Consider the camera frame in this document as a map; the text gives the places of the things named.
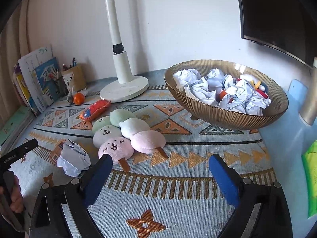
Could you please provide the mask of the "person's left hand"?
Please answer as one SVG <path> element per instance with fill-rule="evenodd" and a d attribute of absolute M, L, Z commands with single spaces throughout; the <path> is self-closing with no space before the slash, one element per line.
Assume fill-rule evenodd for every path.
<path fill-rule="evenodd" d="M 23 197 L 20 190 L 19 179 L 14 175 L 14 185 L 11 191 L 11 205 L 10 208 L 14 213 L 22 213 L 24 210 Z"/>

